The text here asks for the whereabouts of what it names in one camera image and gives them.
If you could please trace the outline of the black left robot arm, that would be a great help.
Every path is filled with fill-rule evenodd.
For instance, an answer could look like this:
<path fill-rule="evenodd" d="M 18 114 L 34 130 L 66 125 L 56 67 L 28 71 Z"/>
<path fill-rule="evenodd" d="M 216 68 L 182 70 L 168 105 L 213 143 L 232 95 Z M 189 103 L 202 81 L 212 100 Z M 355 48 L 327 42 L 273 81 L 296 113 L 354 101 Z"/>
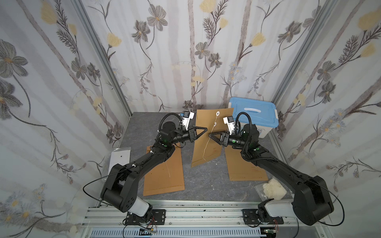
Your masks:
<path fill-rule="evenodd" d="M 150 152 L 126 165 L 116 164 L 111 168 L 100 193 L 101 199 L 123 213 L 147 218 L 152 213 L 152 206 L 138 197 L 140 180 L 153 168 L 166 162 L 175 152 L 176 144 L 194 142 L 207 131 L 207 128 L 198 126 L 179 129 L 174 122 L 165 122 L 159 128 Z"/>

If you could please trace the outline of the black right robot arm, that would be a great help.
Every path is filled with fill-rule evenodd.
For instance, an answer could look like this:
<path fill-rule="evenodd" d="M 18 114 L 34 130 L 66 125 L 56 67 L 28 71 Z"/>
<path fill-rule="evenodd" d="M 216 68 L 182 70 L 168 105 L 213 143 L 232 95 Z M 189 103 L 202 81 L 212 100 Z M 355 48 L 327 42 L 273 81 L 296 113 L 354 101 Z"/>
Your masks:
<path fill-rule="evenodd" d="M 293 199 L 281 201 L 270 198 L 260 203 L 257 216 L 261 222 L 291 217 L 311 226 L 334 211 L 325 180 L 320 176 L 311 177 L 277 159 L 260 145 L 255 125 L 245 125 L 238 134 L 220 131 L 210 133 L 209 137 L 219 145 L 238 149 L 245 161 L 271 173 L 293 192 Z"/>

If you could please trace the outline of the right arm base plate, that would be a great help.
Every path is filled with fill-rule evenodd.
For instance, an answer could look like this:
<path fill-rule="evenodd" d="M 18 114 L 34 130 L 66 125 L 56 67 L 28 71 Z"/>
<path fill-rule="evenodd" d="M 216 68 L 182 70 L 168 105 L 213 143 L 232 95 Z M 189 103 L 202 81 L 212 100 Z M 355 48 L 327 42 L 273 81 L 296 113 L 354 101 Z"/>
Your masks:
<path fill-rule="evenodd" d="M 270 217 L 258 209 L 242 209 L 243 221 L 245 225 L 283 225 L 284 220 L 281 217 Z"/>

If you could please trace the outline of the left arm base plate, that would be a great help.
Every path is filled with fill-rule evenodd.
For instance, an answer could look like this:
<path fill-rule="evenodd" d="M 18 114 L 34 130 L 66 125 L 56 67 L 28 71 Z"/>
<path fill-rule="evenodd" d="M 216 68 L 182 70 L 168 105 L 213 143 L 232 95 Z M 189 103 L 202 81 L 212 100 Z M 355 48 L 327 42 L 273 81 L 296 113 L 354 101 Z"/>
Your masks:
<path fill-rule="evenodd" d="M 123 220 L 123 225 L 164 225 L 166 220 L 165 209 L 149 209 L 143 216 L 138 216 L 131 212 L 127 213 L 126 218 Z"/>

